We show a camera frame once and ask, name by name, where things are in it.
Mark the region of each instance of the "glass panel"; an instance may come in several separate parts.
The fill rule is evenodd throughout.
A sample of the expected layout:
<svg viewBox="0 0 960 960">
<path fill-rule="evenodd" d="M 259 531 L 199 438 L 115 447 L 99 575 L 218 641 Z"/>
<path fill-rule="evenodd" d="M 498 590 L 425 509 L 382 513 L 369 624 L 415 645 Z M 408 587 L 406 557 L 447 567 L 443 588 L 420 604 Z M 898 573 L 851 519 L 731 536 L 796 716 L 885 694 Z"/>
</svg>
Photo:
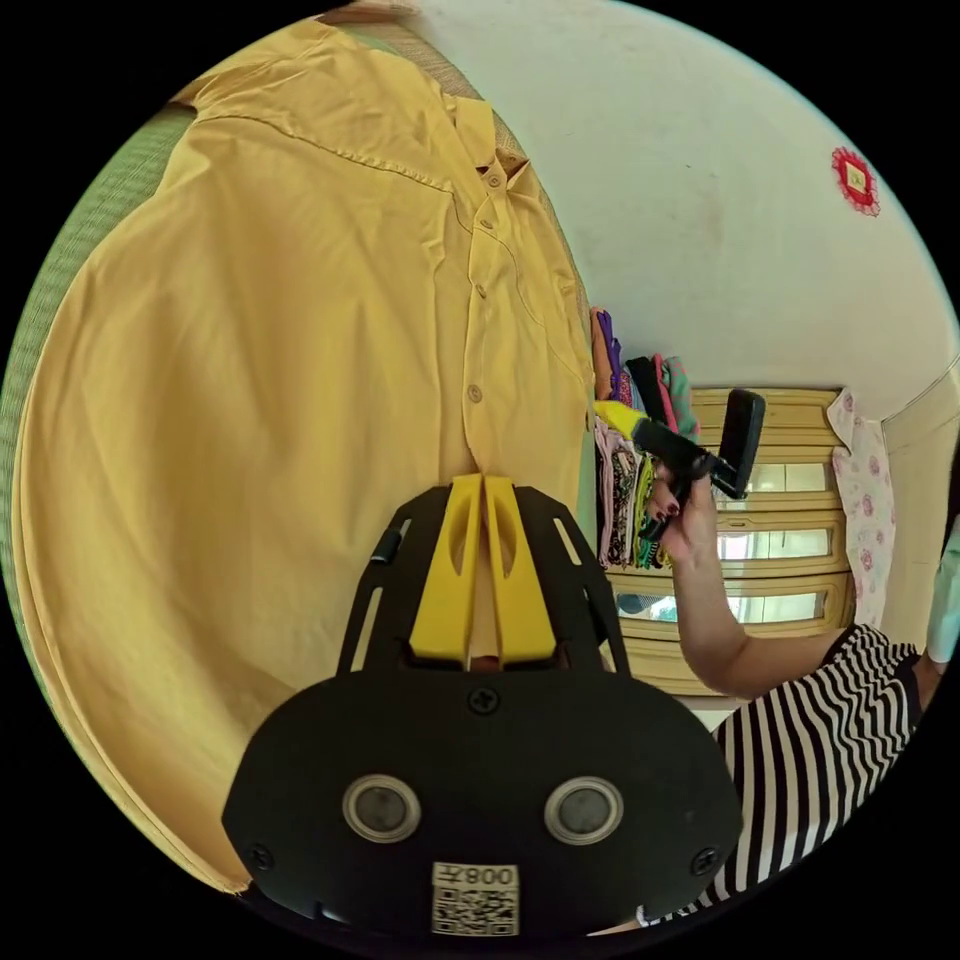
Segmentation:
<svg viewBox="0 0 960 960">
<path fill-rule="evenodd" d="M 754 493 L 822 493 L 834 489 L 832 478 L 828 463 L 758 463 L 750 474 L 746 500 L 731 500 L 717 490 L 717 509 L 746 510 Z"/>
<path fill-rule="evenodd" d="M 791 560 L 830 555 L 830 530 L 764 530 L 717 535 L 721 560 Z"/>
<path fill-rule="evenodd" d="M 823 593 L 794 593 L 782 597 L 728 597 L 730 610 L 740 623 L 784 623 L 823 616 Z M 675 597 L 617 593 L 617 609 L 628 620 L 677 622 Z"/>
</svg>

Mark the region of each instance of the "cream cabinet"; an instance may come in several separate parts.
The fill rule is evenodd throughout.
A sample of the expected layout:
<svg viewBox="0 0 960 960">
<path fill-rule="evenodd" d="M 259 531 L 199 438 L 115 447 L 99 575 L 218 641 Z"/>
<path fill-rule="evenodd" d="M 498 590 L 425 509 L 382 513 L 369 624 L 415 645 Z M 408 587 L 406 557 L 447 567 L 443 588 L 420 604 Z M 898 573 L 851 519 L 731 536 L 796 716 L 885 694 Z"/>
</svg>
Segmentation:
<svg viewBox="0 0 960 960">
<path fill-rule="evenodd" d="M 843 508 L 833 481 L 837 444 L 824 390 L 758 390 L 767 400 L 746 500 L 718 498 L 717 554 L 734 616 L 757 637 L 820 633 L 850 622 L 855 598 Z M 701 443 L 720 444 L 726 390 L 694 390 Z M 680 653 L 669 570 L 611 568 L 608 578 L 635 676 L 679 696 L 713 695 Z"/>
</svg>

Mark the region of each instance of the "woman's arm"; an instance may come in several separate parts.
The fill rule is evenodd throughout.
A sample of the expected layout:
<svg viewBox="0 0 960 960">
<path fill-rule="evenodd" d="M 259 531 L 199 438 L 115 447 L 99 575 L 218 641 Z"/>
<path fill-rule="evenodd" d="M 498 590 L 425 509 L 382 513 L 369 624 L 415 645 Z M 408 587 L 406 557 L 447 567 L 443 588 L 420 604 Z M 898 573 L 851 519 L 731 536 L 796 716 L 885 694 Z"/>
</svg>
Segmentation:
<svg viewBox="0 0 960 960">
<path fill-rule="evenodd" d="M 680 649 L 700 681 L 718 693 L 754 700 L 774 687 L 813 673 L 840 636 L 750 636 L 730 611 L 716 556 L 674 564 Z"/>
<path fill-rule="evenodd" d="M 681 516 L 678 509 L 666 483 L 658 482 L 651 510 L 675 517 L 663 534 L 663 545 L 673 564 L 680 649 L 690 669 L 711 689 L 743 700 L 813 673 L 842 631 L 808 637 L 750 636 L 727 603 L 709 478 L 693 485 Z"/>
</svg>

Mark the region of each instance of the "pink floral cloth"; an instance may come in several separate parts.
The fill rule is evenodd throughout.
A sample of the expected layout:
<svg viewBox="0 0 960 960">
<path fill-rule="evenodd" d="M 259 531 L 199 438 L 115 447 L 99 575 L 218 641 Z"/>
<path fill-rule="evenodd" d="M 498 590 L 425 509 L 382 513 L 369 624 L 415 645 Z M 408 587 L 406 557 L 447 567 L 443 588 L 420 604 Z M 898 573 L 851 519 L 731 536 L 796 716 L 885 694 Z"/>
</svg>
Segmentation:
<svg viewBox="0 0 960 960">
<path fill-rule="evenodd" d="M 897 514 L 890 464 L 877 420 L 865 420 L 844 389 L 827 409 L 842 447 L 833 451 L 833 472 L 847 517 L 847 559 L 857 591 L 856 622 L 880 625 L 893 558 Z"/>
</svg>

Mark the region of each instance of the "red wall ornament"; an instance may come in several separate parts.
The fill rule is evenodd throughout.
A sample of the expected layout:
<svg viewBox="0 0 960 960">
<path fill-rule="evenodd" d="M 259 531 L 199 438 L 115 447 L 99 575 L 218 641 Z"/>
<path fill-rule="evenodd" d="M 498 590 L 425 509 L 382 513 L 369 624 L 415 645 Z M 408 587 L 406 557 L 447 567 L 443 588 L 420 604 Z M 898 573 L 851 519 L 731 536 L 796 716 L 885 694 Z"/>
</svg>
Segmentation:
<svg viewBox="0 0 960 960">
<path fill-rule="evenodd" d="M 837 147 L 833 151 L 833 170 L 847 203 L 854 210 L 875 217 L 880 212 L 880 204 L 877 203 L 877 181 L 870 172 L 867 161 L 852 150 Z"/>
</svg>

